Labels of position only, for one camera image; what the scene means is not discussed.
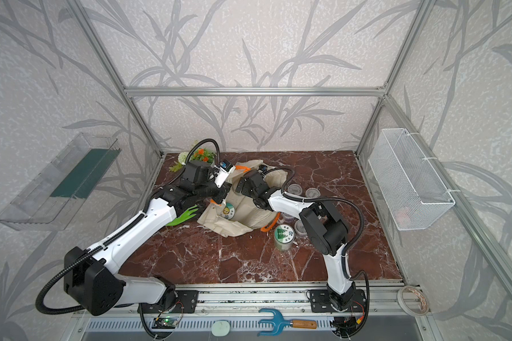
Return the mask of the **beige canvas bag orange handles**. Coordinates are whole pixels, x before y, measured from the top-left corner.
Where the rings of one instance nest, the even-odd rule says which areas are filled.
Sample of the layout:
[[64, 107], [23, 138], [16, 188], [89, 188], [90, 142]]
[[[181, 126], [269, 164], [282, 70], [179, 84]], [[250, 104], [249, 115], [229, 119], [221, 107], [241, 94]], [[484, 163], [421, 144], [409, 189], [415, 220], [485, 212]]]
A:
[[[261, 159], [236, 163], [236, 169], [227, 178], [226, 182], [232, 185], [223, 204], [210, 203], [197, 220], [197, 223], [222, 237], [239, 237], [253, 230], [270, 230], [277, 224], [280, 213], [257, 208], [253, 199], [235, 192], [240, 178], [251, 170], [257, 170], [260, 165], [267, 165]], [[222, 206], [231, 203], [236, 213], [232, 220], [220, 216]]]

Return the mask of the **yellow label seed jar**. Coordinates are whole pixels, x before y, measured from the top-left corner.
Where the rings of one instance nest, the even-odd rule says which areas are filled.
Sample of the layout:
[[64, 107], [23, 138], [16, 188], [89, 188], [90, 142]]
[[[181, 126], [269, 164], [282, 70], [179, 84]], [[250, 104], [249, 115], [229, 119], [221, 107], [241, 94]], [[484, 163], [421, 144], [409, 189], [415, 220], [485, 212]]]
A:
[[222, 206], [220, 216], [226, 220], [232, 220], [235, 216], [236, 209], [231, 203], [225, 203]]

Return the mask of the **purple label seed jar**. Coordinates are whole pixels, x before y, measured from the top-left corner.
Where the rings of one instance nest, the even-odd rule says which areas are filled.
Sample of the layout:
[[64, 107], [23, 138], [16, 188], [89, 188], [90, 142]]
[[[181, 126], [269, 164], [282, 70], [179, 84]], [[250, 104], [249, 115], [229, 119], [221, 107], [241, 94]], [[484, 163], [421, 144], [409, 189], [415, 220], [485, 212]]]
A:
[[303, 188], [299, 184], [293, 183], [287, 187], [287, 193], [291, 196], [301, 197], [303, 194]]

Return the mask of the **clear seed jar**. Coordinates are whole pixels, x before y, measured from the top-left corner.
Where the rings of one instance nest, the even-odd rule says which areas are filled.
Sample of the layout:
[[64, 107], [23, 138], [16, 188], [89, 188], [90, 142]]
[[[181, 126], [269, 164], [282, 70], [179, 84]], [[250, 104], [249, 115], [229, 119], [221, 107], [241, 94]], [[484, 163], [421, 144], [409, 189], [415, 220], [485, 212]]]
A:
[[298, 237], [307, 237], [307, 230], [305, 229], [301, 220], [297, 220], [294, 223], [294, 231]]
[[295, 218], [295, 217], [293, 217], [291, 215], [282, 213], [280, 218], [279, 218], [279, 220], [278, 220], [278, 223], [280, 223], [280, 224], [288, 224], [288, 225], [293, 226], [296, 221], [297, 221], [297, 218]]

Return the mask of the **green tree label seed jar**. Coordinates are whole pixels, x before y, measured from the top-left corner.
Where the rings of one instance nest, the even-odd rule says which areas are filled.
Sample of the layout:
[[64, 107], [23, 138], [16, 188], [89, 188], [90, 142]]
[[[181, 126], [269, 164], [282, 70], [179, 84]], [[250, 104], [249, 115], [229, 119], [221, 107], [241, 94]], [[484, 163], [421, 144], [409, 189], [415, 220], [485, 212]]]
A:
[[280, 224], [274, 229], [274, 245], [280, 251], [289, 250], [295, 239], [294, 229], [287, 224]]

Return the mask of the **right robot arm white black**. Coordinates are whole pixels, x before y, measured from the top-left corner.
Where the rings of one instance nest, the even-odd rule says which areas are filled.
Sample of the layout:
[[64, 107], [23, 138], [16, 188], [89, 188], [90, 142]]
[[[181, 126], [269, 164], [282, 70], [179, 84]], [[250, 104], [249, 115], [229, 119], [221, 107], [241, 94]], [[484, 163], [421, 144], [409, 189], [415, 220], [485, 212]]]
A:
[[265, 174], [258, 170], [242, 176], [236, 193], [252, 198], [260, 209], [284, 213], [300, 220], [309, 241], [324, 255], [329, 293], [343, 300], [352, 295], [354, 286], [348, 270], [347, 252], [356, 243], [356, 238], [348, 238], [348, 220], [336, 204], [352, 207], [358, 213], [360, 227], [364, 227], [364, 215], [354, 203], [340, 197], [295, 196], [284, 188], [269, 186], [265, 182]]

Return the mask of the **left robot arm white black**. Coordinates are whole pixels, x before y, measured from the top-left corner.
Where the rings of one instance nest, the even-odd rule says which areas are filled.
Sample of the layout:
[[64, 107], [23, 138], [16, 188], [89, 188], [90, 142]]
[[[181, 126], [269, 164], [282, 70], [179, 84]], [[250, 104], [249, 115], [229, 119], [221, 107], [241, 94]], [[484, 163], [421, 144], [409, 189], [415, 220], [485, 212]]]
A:
[[176, 218], [191, 219], [206, 199], [224, 201], [230, 189], [228, 182], [217, 186], [209, 181], [194, 190], [169, 185], [157, 191], [146, 211], [86, 250], [75, 247], [66, 254], [64, 264], [73, 269], [64, 277], [64, 291], [92, 315], [117, 305], [165, 302], [172, 284], [163, 278], [124, 276], [120, 268], [162, 227]]

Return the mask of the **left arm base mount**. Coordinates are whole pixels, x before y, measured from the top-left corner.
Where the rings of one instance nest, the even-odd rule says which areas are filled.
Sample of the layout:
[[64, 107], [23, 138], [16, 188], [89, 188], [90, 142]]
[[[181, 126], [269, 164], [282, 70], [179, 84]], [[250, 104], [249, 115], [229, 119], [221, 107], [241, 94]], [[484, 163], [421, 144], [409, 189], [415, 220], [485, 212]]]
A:
[[170, 291], [155, 304], [141, 303], [137, 312], [143, 314], [158, 313], [195, 313], [199, 292], [196, 290]]

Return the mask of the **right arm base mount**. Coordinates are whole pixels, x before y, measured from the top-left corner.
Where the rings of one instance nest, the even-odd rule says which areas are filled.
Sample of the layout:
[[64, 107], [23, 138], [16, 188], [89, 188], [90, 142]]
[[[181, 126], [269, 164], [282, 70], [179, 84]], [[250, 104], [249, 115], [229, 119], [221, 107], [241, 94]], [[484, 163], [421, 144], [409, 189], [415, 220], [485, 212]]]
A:
[[355, 294], [344, 308], [335, 308], [326, 289], [307, 291], [307, 298], [313, 313], [363, 313], [368, 299], [363, 289], [355, 290]]

